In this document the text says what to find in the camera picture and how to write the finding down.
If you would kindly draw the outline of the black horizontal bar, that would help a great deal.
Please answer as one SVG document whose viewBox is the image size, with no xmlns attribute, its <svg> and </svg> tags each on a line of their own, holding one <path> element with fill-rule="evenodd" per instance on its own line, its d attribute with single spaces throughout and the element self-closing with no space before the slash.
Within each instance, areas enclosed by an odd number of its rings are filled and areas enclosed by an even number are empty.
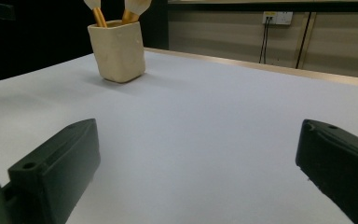
<svg viewBox="0 0 358 224">
<path fill-rule="evenodd" d="M 173 1 L 169 10 L 185 11 L 293 11 L 293 12 L 358 12 L 358 1 L 292 1 L 292 2 L 190 2 Z"/>
</svg>

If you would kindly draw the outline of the white table mat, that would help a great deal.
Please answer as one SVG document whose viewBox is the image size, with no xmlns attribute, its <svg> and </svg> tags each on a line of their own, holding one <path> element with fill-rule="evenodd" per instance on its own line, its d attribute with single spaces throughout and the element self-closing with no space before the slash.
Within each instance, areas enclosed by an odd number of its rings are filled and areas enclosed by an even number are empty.
<svg viewBox="0 0 358 224">
<path fill-rule="evenodd" d="M 0 81 L 0 183 L 63 127 L 98 123 L 101 165 L 68 224 L 351 224 L 295 163 L 301 124 L 358 136 L 358 86 L 147 52 L 102 79 L 92 56 Z"/>
</svg>

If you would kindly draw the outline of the white wall socket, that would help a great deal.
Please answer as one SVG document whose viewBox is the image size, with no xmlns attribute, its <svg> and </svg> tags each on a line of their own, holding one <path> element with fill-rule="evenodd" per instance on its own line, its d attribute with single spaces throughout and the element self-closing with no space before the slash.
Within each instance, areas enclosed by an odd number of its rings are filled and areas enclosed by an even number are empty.
<svg viewBox="0 0 358 224">
<path fill-rule="evenodd" d="M 290 25 L 293 18 L 293 12 L 290 11 L 265 11 L 263 13 L 263 24 Z"/>
</svg>

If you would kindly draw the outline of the dark curtain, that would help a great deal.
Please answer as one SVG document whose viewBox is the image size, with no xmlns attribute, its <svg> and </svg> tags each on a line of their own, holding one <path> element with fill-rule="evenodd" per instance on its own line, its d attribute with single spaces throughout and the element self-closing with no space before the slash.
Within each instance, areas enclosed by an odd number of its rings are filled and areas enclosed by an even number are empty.
<svg viewBox="0 0 358 224">
<path fill-rule="evenodd" d="M 0 0 L 0 80 L 91 53 L 84 0 Z"/>
</svg>

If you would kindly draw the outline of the large makeup brush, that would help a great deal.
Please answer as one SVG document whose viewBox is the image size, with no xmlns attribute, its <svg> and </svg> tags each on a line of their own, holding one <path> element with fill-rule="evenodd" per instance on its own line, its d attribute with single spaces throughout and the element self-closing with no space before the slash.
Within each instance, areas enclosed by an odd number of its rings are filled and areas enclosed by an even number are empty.
<svg viewBox="0 0 358 224">
<path fill-rule="evenodd" d="M 137 22 L 140 16 L 149 9 L 152 0 L 125 0 L 122 23 Z"/>
</svg>

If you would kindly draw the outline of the wooden table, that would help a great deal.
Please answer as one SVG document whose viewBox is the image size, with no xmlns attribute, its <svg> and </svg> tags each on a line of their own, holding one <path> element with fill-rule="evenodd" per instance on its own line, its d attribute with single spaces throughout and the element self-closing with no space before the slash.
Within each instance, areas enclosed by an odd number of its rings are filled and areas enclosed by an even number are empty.
<svg viewBox="0 0 358 224">
<path fill-rule="evenodd" d="M 199 55 L 199 54 L 179 52 L 179 51 L 171 51 L 171 50 L 166 50 L 166 49 L 146 48 L 145 50 L 147 52 L 159 53 L 159 54 L 163 54 L 163 55 L 177 56 L 177 57 L 183 57 L 183 58 L 188 58 L 188 59 L 197 59 L 197 60 L 202 60 L 205 62 L 212 62 L 212 63 L 237 65 L 237 66 L 241 66 L 241 67 L 275 72 L 275 73 L 286 74 L 286 75 L 291 75 L 291 76 L 308 77 L 308 78 L 313 78 L 313 79 L 320 79 L 320 80 L 331 81 L 331 82 L 336 82 L 336 83 L 341 83 L 341 84 L 349 84 L 349 85 L 358 86 L 358 77 L 342 76 L 342 75 L 336 75 L 336 74 L 301 70 L 301 69 L 261 64 L 261 63 L 244 62 L 244 61 L 219 58 L 219 57 L 213 57 L 213 56 Z"/>
</svg>

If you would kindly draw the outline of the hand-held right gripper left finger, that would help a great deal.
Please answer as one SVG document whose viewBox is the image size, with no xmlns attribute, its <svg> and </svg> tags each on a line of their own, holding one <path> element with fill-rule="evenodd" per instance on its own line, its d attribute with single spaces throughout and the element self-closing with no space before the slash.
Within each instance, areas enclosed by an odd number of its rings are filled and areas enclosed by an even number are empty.
<svg viewBox="0 0 358 224">
<path fill-rule="evenodd" d="M 8 169 L 20 224 L 65 224 L 101 162 L 95 119 L 70 124 Z"/>
</svg>

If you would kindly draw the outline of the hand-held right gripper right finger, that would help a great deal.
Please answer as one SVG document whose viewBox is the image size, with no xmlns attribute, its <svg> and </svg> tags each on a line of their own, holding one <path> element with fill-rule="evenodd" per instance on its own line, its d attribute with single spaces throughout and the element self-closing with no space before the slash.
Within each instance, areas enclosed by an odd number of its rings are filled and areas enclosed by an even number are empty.
<svg viewBox="0 0 358 224">
<path fill-rule="evenodd" d="M 354 223 L 358 224 L 358 137 L 337 126 L 306 119 L 296 165 Z"/>
</svg>

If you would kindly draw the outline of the beige square brush holder cup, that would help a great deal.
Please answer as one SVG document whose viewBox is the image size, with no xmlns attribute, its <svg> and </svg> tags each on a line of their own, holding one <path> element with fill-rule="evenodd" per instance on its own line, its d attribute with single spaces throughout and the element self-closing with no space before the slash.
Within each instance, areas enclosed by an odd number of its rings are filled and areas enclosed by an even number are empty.
<svg viewBox="0 0 358 224">
<path fill-rule="evenodd" d="M 107 28 L 88 26 L 93 54 L 102 78 L 127 83 L 145 72 L 145 48 L 139 22 L 108 21 Z"/>
</svg>

